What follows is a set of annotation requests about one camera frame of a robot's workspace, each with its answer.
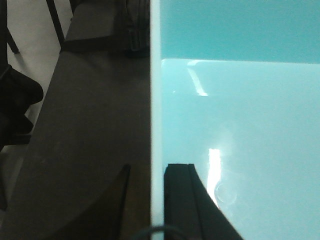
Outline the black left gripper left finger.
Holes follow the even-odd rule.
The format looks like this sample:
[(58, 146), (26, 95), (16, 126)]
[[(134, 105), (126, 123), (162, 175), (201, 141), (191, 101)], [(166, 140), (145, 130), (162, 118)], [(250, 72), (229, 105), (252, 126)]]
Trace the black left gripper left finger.
[(53, 240), (117, 240), (131, 166), (126, 164), (102, 195), (79, 216), (52, 235)]

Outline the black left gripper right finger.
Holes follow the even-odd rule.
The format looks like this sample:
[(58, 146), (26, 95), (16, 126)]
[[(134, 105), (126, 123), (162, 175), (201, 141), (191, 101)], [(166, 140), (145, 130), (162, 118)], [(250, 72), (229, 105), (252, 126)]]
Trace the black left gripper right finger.
[(241, 240), (209, 196), (194, 164), (169, 164), (164, 173), (164, 224), (188, 240)]

